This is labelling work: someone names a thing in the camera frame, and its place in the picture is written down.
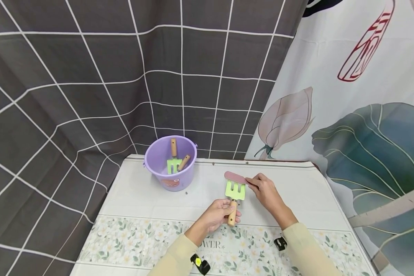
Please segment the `white tablecloth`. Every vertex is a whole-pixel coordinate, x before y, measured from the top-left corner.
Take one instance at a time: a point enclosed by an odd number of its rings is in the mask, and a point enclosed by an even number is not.
[[[108,236],[113,237],[113,240],[123,235],[120,232],[122,227],[111,228],[110,225],[104,226],[103,224],[113,222],[120,224],[128,222],[129,225],[144,224],[144,221],[148,222],[148,219],[151,219],[155,222],[151,224],[154,227],[159,227],[160,223],[163,224],[166,221],[169,221],[170,224],[179,223],[188,226],[202,214],[213,200],[225,198],[225,171],[232,171],[248,177],[253,177],[259,172],[265,174],[274,181],[283,200],[294,211],[298,220],[311,230],[318,241],[320,237],[322,238],[320,243],[323,247],[330,248],[330,256],[346,258],[346,252],[350,250],[349,255],[356,256],[357,262],[360,262],[357,266],[359,264],[364,266],[361,273],[354,268],[350,271],[350,267],[347,266],[344,268],[347,275],[350,272],[362,276],[366,275],[365,273],[371,276],[376,275],[329,184],[312,163],[198,159],[195,163],[195,177],[192,184],[183,191],[169,192],[161,187],[155,177],[143,167],[143,156],[134,154],[123,162],[99,212],[95,229],[90,233],[87,244],[83,247],[82,254],[71,275],[147,275],[151,264],[123,263],[116,259],[121,258],[120,255],[112,255],[110,258],[106,258],[106,255],[96,256],[96,258],[89,257],[91,244],[107,247],[107,244],[103,244],[102,240],[95,241],[101,236],[102,229],[106,232],[112,232]],[[242,229],[246,229],[250,233],[256,232],[256,227],[259,227],[260,231],[273,235],[276,233],[276,230],[271,230],[274,229],[273,227],[277,227],[276,221],[261,206],[250,189],[246,191],[246,198],[238,209],[242,212]],[[228,247],[234,247],[233,244],[228,243]],[[92,247],[96,252],[106,253],[106,251],[96,249],[95,246]],[[209,275],[239,275],[227,268],[221,271],[219,274],[210,273]]]

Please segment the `hand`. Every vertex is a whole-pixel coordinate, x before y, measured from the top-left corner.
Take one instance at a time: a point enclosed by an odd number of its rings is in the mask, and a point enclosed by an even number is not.
[[[219,228],[223,223],[227,223],[228,215],[230,215],[234,207],[230,206],[231,201],[228,199],[217,199],[213,201],[204,214],[199,217],[198,221],[207,228],[207,232],[213,232]],[[236,222],[239,223],[241,219],[241,212],[236,211]]]
[[[259,173],[253,178],[246,177],[245,180],[253,184],[248,185],[248,187],[255,192],[256,197],[260,203],[262,203],[262,206],[264,206],[271,214],[285,206],[273,181],[268,179],[265,175]]]
[[[230,206],[230,200],[217,199],[205,210],[197,221],[186,231],[185,235],[197,246],[201,246],[202,241],[208,233],[215,231],[223,223],[227,223],[228,215],[234,210]],[[241,219],[241,212],[236,211],[236,222]]]
[[[273,181],[260,173],[253,178],[246,177],[245,180],[251,184],[248,187],[256,194],[256,198],[262,203],[262,206],[273,215],[281,229],[286,229],[297,223],[297,218],[285,205]]]

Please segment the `white grid line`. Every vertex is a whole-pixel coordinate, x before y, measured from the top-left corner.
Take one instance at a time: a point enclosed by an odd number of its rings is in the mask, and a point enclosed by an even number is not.
[[[133,147],[134,147],[134,149],[135,149],[135,153],[138,153],[138,152],[136,151],[136,147],[135,147],[135,145],[134,145],[134,143],[133,143],[132,137],[130,136],[129,131],[127,130],[127,127],[126,127],[126,125],[125,125],[125,123],[124,123],[123,119],[121,118],[120,113],[118,112],[117,107],[115,106],[115,102],[113,102],[113,99],[112,99],[112,97],[111,97],[111,95],[110,95],[110,93],[109,93],[109,90],[107,89],[107,86],[106,86],[106,84],[105,84],[105,82],[104,82],[104,80],[103,80],[103,76],[102,76],[102,75],[101,75],[101,73],[100,73],[100,70],[99,70],[99,68],[98,68],[98,66],[97,66],[97,63],[95,62],[94,56],[92,55],[92,53],[91,53],[91,51],[90,51],[90,49],[89,49],[89,46],[88,46],[88,44],[87,44],[87,42],[86,42],[86,39],[84,38],[84,35],[83,35],[83,34],[82,34],[82,32],[81,32],[80,25],[78,24],[77,18],[75,17],[75,14],[74,14],[74,12],[73,12],[73,10],[72,10],[72,8],[71,8],[71,5],[69,4],[69,1],[68,1],[68,0],[65,0],[65,2],[66,2],[66,4],[67,4],[67,7],[69,8],[69,11],[71,12],[72,18],[73,18],[73,19],[74,19],[74,21],[75,21],[75,24],[76,24],[76,26],[77,26],[78,32],[80,32],[80,34],[81,34],[81,38],[83,39],[83,42],[84,42],[84,44],[85,44],[85,46],[86,46],[86,49],[87,49],[87,52],[89,53],[90,58],[92,59],[92,62],[94,63],[95,69],[97,70],[97,73],[98,73],[98,75],[100,76],[101,82],[103,83],[103,86],[104,86],[104,88],[105,88],[105,90],[106,90],[106,92],[107,92],[107,95],[109,96],[109,99],[110,99],[110,101],[111,101],[111,103],[112,103],[112,105],[113,105],[113,107],[114,107],[115,111],[117,112],[117,115],[118,115],[118,117],[119,117],[120,121],[122,122],[122,124],[123,124],[123,126],[124,126],[124,128],[125,128],[125,130],[126,130],[126,132],[127,132],[127,134],[129,135],[130,141],[132,142],[132,146],[133,146]]]
[[[147,90],[147,96],[149,96],[149,102],[151,105],[151,111],[152,111],[152,121],[153,121],[153,126],[155,128],[155,116],[153,114],[153,107],[152,107],[152,100],[151,100],[151,94],[149,92],[149,86],[147,85],[147,79],[146,79],[146,64],[144,62],[144,55],[143,55],[143,47],[141,46],[141,41],[140,41],[140,35],[138,34],[138,29],[136,27],[136,21],[135,21],[135,16],[133,15],[133,10],[132,10],[132,3],[130,2],[130,0],[128,0],[129,2],[129,9],[130,9],[130,14],[132,16],[132,21],[133,21],[133,26],[135,28],[135,32],[137,32],[136,34],[136,38],[138,40],[138,46],[140,47],[140,53],[141,53],[141,60],[143,62],[143,76],[144,76],[144,83],[146,84],[146,90]],[[156,139],[158,139],[158,134],[156,133],[156,128],[155,128],[155,136]]]
[[[20,249],[21,249],[21,248],[18,248],[18,247],[7,246],[7,245],[1,244],[1,243],[0,243],[0,248],[12,250],[12,251],[20,251]],[[69,264],[75,264],[76,263],[75,261],[54,257],[53,255],[43,253],[43,252],[39,252],[39,251],[35,251],[35,250],[24,249],[23,252],[31,253],[31,254],[39,255],[39,256],[45,256],[45,257],[48,257],[48,258],[53,258],[53,259],[56,259],[57,261],[64,261],[64,262],[67,262]]]
[[[43,192],[41,192],[39,189],[37,189],[35,186],[32,186],[31,184],[27,183],[26,180],[24,180],[23,178],[19,177],[16,174],[14,174],[12,171],[10,171],[9,169],[7,169],[5,166],[3,166],[3,165],[0,164],[0,168],[2,168],[4,171],[6,171],[10,175],[12,175],[14,178],[20,180],[23,184],[25,184],[29,188],[33,189],[34,191],[36,191],[39,195],[41,195],[42,197],[46,198],[47,200],[51,200],[53,203],[57,204],[58,206],[61,206],[61,207],[65,208],[65,209],[71,210],[71,211],[76,212],[76,213],[79,213],[79,214],[83,214],[83,212],[81,212],[79,210],[76,210],[76,209],[73,209],[71,207],[68,207],[68,206],[66,206],[64,204],[59,203],[56,200],[53,200],[53,198],[48,197]],[[85,215],[86,219],[89,221],[89,223],[92,223],[93,224],[93,222],[87,217],[87,215],[86,214],[84,214],[84,215]]]
[[[150,30],[144,31],[144,32],[137,32],[137,29],[135,29],[135,33],[97,33],[97,32],[83,32],[83,35],[107,35],[107,36],[113,36],[113,35],[122,35],[122,36],[134,36],[134,35],[146,35],[155,29],[158,28],[164,28],[164,27],[173,27],[173,28],[181,28],[181,25],[172,25],[172,24],[161,24],[156,25]],[[199,28],[199,27],[192,27],[192,26],[182,26],[183,29],[190,29],[190,30],[200,30],[200,31],[206,31],[206,32],[222,32],[225,33],[227,30],[222,29],[208,29],[208,28]],[[294,36],[287,35],[287,34],[267,34],[267,33],[253,33],[253,32],[245,32],[240,30],[230,30],[229,32],[233,34],[244,34],[244,35],[257,35],[257,36],[277,36],[282,38],[294,38]],[[44,32],[44,31],[23,31],[23,32],[0,32],[0,36],[6,36],[6,35],[80,35],[80,33],[77,32]]]
[[[131,146],[133,146],[133,145],[129,145],[125,150],[123,150],[123,151],[120,151],[120,152],[117,152],[117,153],[114,153],[114,154],[111,154],[111,155],[109,155],[109,156],[113,156],[113,155],[115,155],[115,154],[120,154],[120,153],[123,153],[123,152],[125,152],[126,150],[128,150]],[[98,174],[97,174],[97,179],[98,179],[98,177],[100,176],[100,172],[101,172],[101,170],[102,170],[102,168],[103,168],[103,165],[104,165],[104,163],[105,163],[105,161],[107,160],[108,158],[106,158],[106,159],[104,159],[104,161],[103,161],[103,163],[101,164],[101,166],[100,166],[100,169],[99,169],[99,171],[98,171]],[[86,203],[86,206],[84,207],[84,213],[86,212],[86,210],[87,210],[87,206],[89,205],[89,202],[90,202],[90,199],[91,199],[91,197],[92,197],[92,193],[94,192],[94,189],[95,189],[95,184],[96,184],[96,182],[94,182],[94,186],[92,187],[92,191],[90,192],[90,196],[89,196],[89,198],[88,198],[88,200],[87,200],[87,203]],[[78,225],[80,224],[80,221],[81,221],[81,219],[83,218],[83,216],[81,216],[80,217],[80,219],[78,220],[78,222],[77,222],[77,224],[76,224],[76,226],[74,227],[74,229],[72,230],[72,232],[70,233],[70,235],[68,236],[68,238],[66,239],[66,241],[63,243],[63,245],[60,247],[60,249],[58,250],[58,252],[56,253],[56,255],[55,255],[55,257],[56,256],[58,256],[58,254],[61,252],[61,250],[63,249],[63,247],[66,245],[66,243],[67,243],[67,241],[69,240],[69,238],[72,236],[72,234],[74,233],[74,231],[75,231],[75,229],[78,227]],[[52,265],[52,262],[53,262],[54,260],[52,259],[52,261],[51,261],[51,263],[48,265],[48,267],[46,268],[46,270],[44,271],[44,273],[43,273],[43,276],[46,274],[46,272],[48,271],[48,269],[49,269],[49,267]]]
[[[63,183],[63,180],[65,180],[65,178],[66,178],[67,174],[71,171],[71,169],[72,169],[72,168],[73,168],[73,166],[71,166],[71,167],[69,168],[69,170],[67,171],[67,173],[64,175],[64,177],[62,178],[62,180],[61,180],[61,181],[60,181],[60,183],[58,184],[57,188],[55,189],[54,193],[52,194],[52,197],[54,197],[54,196],[55,196],[56,192],[58,191],[58,189],[59,189],[59,188],[60,188],[60,186],[61,186],[61,183]],[[37,225],[38,225],[39,221],[41,220],[42,216],[44,215],[44,213],[45,213],[45,212],[46,212],[46,210],[48,209],[49,204],[51,203],[51,200],[52,200],[52,199],[50,199],[50,200],[48,201],[47,205],[44,207],[44,210],[41,212],[41,215],[38,217],[37,221],[35,222],[34,226],[32,227],[31,231],[29,232],[29,235],[27,236],[27,238],[26,238],[25,242],[23,243],[23,246],[21,247],[20,251],[18,252],[18,255],[16,256],[16,258],[15,258],[14,262],[12,263],[11,267],[10,267],[10,268],[9,268],[9,270],[7,271],[6,276],[8,276],[8,275],[9,275],[9,273],[10,273],[10,272],[12,271],[12,269],[14,268],[14,266],[15,266],[16,262],[17,262],[17,261],[18,261],[18,259],[20,258],[21,253],[22,253],[22,252],[23,252],[23,250],[25,249],[26,245],[28,244],[29,239],[30,239],[30,238],[31,238],[31,236],[32,236],[32,233],[34,232],[34,230],[35,230],[35,228],[37,227]]]
[[[87,133],[89,134],[89,136],[91,137],[92,141],[94,142],[94,144],[97,144],[96,140],[94,139],[94,137],[91,135],[90,131],[87,129],[86,125],[83,123],[83,121],[81,120],[80,116],[78,115],[77,111],[75,110],[75,108],[73,107],[73,105],[71,104],[71,102],[69,101],[69,99],[67,98],[67,96],[64,94],[63,90],[61,89],[60,85],[58,85],[58,82],[56,81],[56,79],[54,78],[54,76],[52,75],[51,71],[48,69],[48,67],[46,66],[46,64],[44,63],[44,61],[41,59],[40,55],[38,54],[38,52],[36,51],[36,49],[34,48],[34,46],[32,45],[32,43],[28,40],[28,38],[26,37],[26,35],[23,33],[22,29],[20,28],[20,25],[18,25],[18,23],[16,22],[15,18],[12,16],[12,14],[9,12],[9,10],[7,9],[7,7],[5,6],[5,4],[3,3],[2,0],[0,0],[0,4],[2,5],[3,9],[6,11],[6,13],[8,14],[8,16],[10,17],[10,19],[12,20],[12,22],[15,24],[16,28],[18,29],[18,31],[21,33],[21,35],[23,36],[23,38],[26,40],[26,43],[31,47],[31,49],[33,50],[34,54],[37,56],[38,60],[40,61],[40,63],[43,65],[44,69],[47,71],[48,75],[51,77],[51,79],[54,81],[54,83],[56,84],[56,87],[60,90],[61,94],[63,95],[63,97],[65,98],[65,100],[67,101],[67,103],[69,104],[69,106],[71,107],[71,109],[74,111],[75,115],[77,116],[78,119],[80,119],[81,124],[83,125],[83,127],[85,128],[85,130],[87,131]],[[39,130],[47,137],[46,133],[44,133],[41,128],[39,128]],[[104,155],[107,157],[107,155],[97,146],[97,149]],[[120,165],[118,165],[117,163],[115,163],[113,160],[111,160],[115,165],[117,165],[118,167],[120,167]]]
[[[55,135],[55,132],[56,132],[56,130],[57,130],[57,128],[54,130],[54,133],[49,137],[49,136],[47,136],[47,134],[46,133],[44,133],[44,131],[42,131],[41,130],[41,128],[39,128],[39,126],[37,125],[37,124],[35,124],[35,122],[29,117],[29,115],[28,114],[26,114],[26,112],[24,112],[24,110],[22,110],[22,108],[18,105],[18,104],[16,104],[15,103],[15,101],[3,90],[3,88],[1,88],[1,86],[0,86],[0,91],[10,100],[10,101],[12,101],[13,102],[13,104],[21,111],[21,113],[23,113],[24,114],[24,116],[26,116],[29,120],[30,120],[30,122],[32,122],[33,123],[33,125],[35,125],[41,132],[42,132],[42,134],[44,134],[46,137],[47,137],[47,141],[35,152],[35,154],[33,154],[32,155],[32,157],[30,157],[29,158],[29,160],[24,164],[24,166],[17,172],[17,174],[14,174],[13,172],[11,172],[11,170],[10,169],[8,169],[8,168],[6,168],[4,165],[2,165],[2,164],[0,164],[0,168],[2,168],[2,169],[4,169],[4,171],[6,171],[6,172],[8,172],[8,173],[10,173],[12,176],[13,176],[13,179],[0,191],[0,196],[9,188],[9,186],[11,185],[11,183],[17,178],[18,180],[20,180],[20,181],[22,181],[24,184],[26,184],[27,186],[29,186],[30,188],[32,188],[32,189],[35,189],[39,194],[41,194],[42,196],[44,196],[44,197],[46,197],[46,198],[48,198],[49,200],[51,200],[51,198],[50,197],[48,197],[47,195],[45,195],[44,193],[42,193],[41,191],[39,191],[38,189],[36,189],[33,185],[31,185],[31,184],[29,184],[29,183],[27,183],[26,181],[24,181],[21,177],[19,177],[19,174],[26,168],[26,166],[27,165],[29,165],[29,163],[35,158],[35,156],[39,153],[39,152],[41,152],[42,151],[42,149],[49,143],[49,142],[51,142],[57,149],[58,149],[58,151],[61,153],[61,154],[63,154],[63,156],[72,164],[72,166],[73,167],[75,167],[76,169],[77,169],[77,171],[81,174],[81,175],[83,175],[84,177],[86,177],[86,178],[88,178],[88,179],[90,179],[90,180],[92,180],[93,181],[93,179],[91,179],[90,177],[87,177],[86,175],[84,175],[81,171],[79,171],[79,169],[75,166],[75,162],[77,161],[77,159],[78,159],[78,152],[77,152],[77,156],[76,156],[76,159],[75,159],[75,161],[72,163],[71,162],[71,160],[69,160],[68,158],[67,158],[67,156],[64,154],[64,152],[62,152],[61,151],[61,149],[60,148],[58,148],[58,146],[51,140],[51,138]],[[106,186],[104,186],[102,183],[99,183],[99,185],[102,185],[105,189],[106,189],[106,193],[107,193],[107,188],[106,188]]]
[[[139,81],[143,76],[145,76],[148,73],[152,73],[152,72],[166,72],[166,73],[171,73],[171,74],[176,74],[176,75],[183,75],[183,76],[204,76],[204,77],[215,77],[215,78],[220,78],[221,76],[216,76],[216,75],[200,75],[200,74],[181,74],[181,73],[177,73],[177,72],[173,72],[173,71],[167,71],[167,70],[149,70],[146,73],[143,73],[143,75],[141,75],[139,78],[134,79],[134,80],[129,80],[129,81],[122,81],[122,82],[105,82],[105,84],[111,85],[111,84],[129,84],[131,82],[136,82]],[[222,78],[225,79],[238,79],[238,80],[255,80],[257,81],[258,79],[256,78],[234,78],[234,77],[226,77],[226,76],[222,76]],[[268,82],[276,82],[274,80],[270,80],[270,79],[261,79],[261,81],[268,81]],[[17,99],[15,99],[15,102],[20,101],[21,99],[24,98],[24,96],[26,96],[27,93],[29,93],[30,91],[33,90],[37,90],[37,89],[41,89],[41,88],[46,88],[46,87],[52,87],[52,86],[58,86],[58,85],[103,85],[101,82],[63,82],[63,83],[56,83],[56,84],[45,84],[45,85],[40,85],[37,87],[33,87],[33,88],[29,88],[27,89],[23,94],[21,94]],[[0,114],[2,112],[4,112],[5,110],[7,110],[9,107],[11,107],[12,104],[8,104],[5,107],[0,109]],[[213,107],[193,107],[193,108],[207,108],[207,109],[215,109]],[[237,110],[227,110],[227,109],[222,109],[222,108],[218,108],[218,110],[224,110],[224,111],[237,111]],[[132,111],[129,111],[128,113],[125,114],[121,114],[120,116],[124,116],[127,115],[129,113],[131,113]],[[262,111],[255,111],[255,110],[251,110],[251,112],[259,112],[262,113]]]
[[[225,61],[225,54],[227,52],[228,31],[230,30],[230,21],[232,20],[232,10],[233,10],[233,0],[231,1],[230,13],[228,14],[227,34],[225,35],[224,54],[222,55],[221,76],[219,77],[218,96],[216,97],[215,117],[213,118],[212,132],[215,131],[216,113],[218,113],[219,93],[221,93],[222,73],[224,72],[224,61]],[[210,153],[212,151],[212,144],[213,144],[213,133],[212,133],[212,138],[210,139],[210,150],[208,153],[209,158],[210,158]]]
[[[181,101],[182,101],[182,136],[186,136],[186,118],[184,117],[184,81],[183,81],[183,70],[182,70],[182,56],[183,56],[183,21],[182,21],[182,0],[180,0],[180,15],[181,15]]]
[[[42,145],[41,146],[41,148],[39,148],[37,151],[36,151],[36,153],[35,154],[33,154],[33,156],[28,160],[28,162],[23,166],[23,168],[21,168],[20,169],[20,171],[18,171],[17,172],[17,175],[19,175],[23,170],[24,170],[24,168],[26,168],[26,166],[30,163],[30,161],[32,161],[32,159],[44,148],[44,146],[45,145],[47,145],[47,143],[48,142],[51,142],[56,148],[57,148],[57,150],[65,157],[65,159],[67,159],[73,166],[74,166],[74,168],[76,168],[76,170],[79,172],[79,174],[81,174],[81,175],[83,175],[83,177],[85,177],[85,178],[87,178],[87,179],[89,179],[89,180],[92,180],[92,181],[94,181],[94,179],[92,179],[92,178],[90,178],[90,177],[88,177],[87,175],[85,175],[85,174],[83,174],[74,164],[75,164],[75,161],[72,163],[72,161],[64,154],[64,152],[53,142],[53,140],[52,140],[52,137],[55,135],[55,133],[57,132],[57,129],[58,129],[58,127],[60,126],[60,125],[57,125],[56,126],[56,128],[55,128],[55,130],[54,130],[54,132],[51,134],[51,136],[47,136],[47,134],[46,133],[44,133],[44,131],[31,119],[31,117],[29,117],[29,115],[16,103],[16,100],[14,101],[4,90],[3,90],[3,88],[0,86],[0,91],[12,102],[12,105],[15,105],[20,111],[21,111],[21,113],[23,113],[23,115],[24,116],[26,116],[27,117],[27,119],[28,120],[30,120],[30,122],[33,124],[33,125],[35,125],[36,126],[36,128],[38,128],[38,130],[42,133],[42,134],[44,134],[44,136],[48,139],[45,143],[44,143],[44,145]]]
[[[245,124],[247,123],[247,119],[248,119],[248,114],[250,114],[251,105],[253,105],[253,100],[254,100],[254,98],[255,98],[256,91],[257,91],[258,86],[259,86],[259,81],[260,81],[260,78],[261,78],[261,76],[262,76],[263,69],[264,69],[264,67],[265,67],[265,63],[267,62],[268,54],[270,53],[271,44],[273,43],[274,35],[275,35],[275,33],[276,33],[276,29],[278,28],[279,20],[280,20],[280,18],[281,18],[282,11],[283,11],[283,9],[284,9],[284,5],[285,5],[285,0],[283,0],[283,2],[282,2],[282,6],[281,6],[281,10],[280,10],[280,12],[279,12],[278,20],[276,21],[276,26],[274,26],[273,35],[271,36],[271,39],[270,39],[270,44],[268,44],[267,53],[265,54],[265,58],[264,58],[264,60],[263,60],[263,64],[262,64],[262,68],[261,68],[261,72],[259,73],[259,79],[258,79],[258,82],[256,83],[255,91],[253,92],[253,97],[251,98],[250,107],[248,108],[247,116],[245,117],[244,126],[242,126],[241,135],[239,136],[239,140],[238,140],[237,145],[236,145],[236,150],[235,150],[235,154],[233,155],[233,159],[234,159],[234,157],[235,157],[235,155],[236,155],[236,151],[237,151],[237,148],[239,147],[239,143],[241,142],[241,137],[242,137],[242,134],[244,133]]]

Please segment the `gray grid curtain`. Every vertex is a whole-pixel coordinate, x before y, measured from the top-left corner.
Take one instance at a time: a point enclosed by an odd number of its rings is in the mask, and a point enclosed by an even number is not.
[[[301,0],[0,0],[0,276],[68,275],[123,159],[243,159]]]

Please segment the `sticker on bucket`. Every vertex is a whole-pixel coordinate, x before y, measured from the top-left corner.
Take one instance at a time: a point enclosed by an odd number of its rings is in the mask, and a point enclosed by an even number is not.
[[[164,184],[166,184],[168,187],[176,187],[179,185],[179,178],[177,179],[162,179]]]

